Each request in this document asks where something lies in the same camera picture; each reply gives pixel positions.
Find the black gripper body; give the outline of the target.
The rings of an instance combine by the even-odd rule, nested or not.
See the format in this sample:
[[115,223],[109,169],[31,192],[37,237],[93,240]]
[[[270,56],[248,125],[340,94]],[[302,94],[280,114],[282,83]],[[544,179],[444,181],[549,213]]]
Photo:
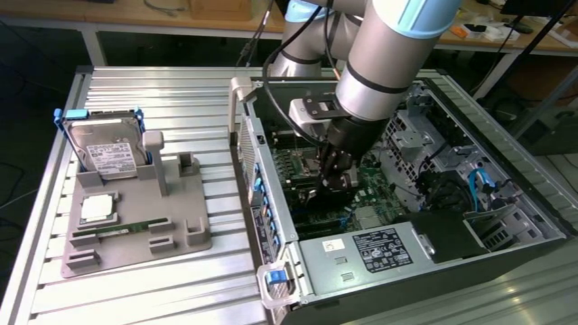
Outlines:
[[388,120],[366,121],[360,118],[337,118],[328,128],[329,148],[360,159],[381,137]]

